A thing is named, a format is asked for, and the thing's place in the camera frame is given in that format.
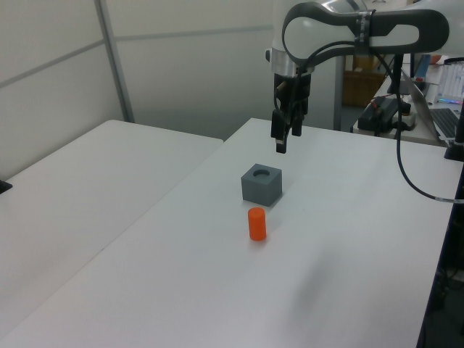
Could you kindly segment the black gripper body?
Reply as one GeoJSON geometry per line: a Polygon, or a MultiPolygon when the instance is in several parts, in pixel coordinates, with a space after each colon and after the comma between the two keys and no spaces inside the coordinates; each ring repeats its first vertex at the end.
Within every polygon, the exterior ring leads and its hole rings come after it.
{"type": "MultiPolygon", "coordinates": [[[[311,74],[303,75],[297,84],[297,90],[295,92],[294,106],[300,105],[303,113],[308,113],[311,80],[311,74]]],[[[273,81],[275,108],[279,109],[282,113],[286,113],[297,78],[275,74],[273,81]]]]}

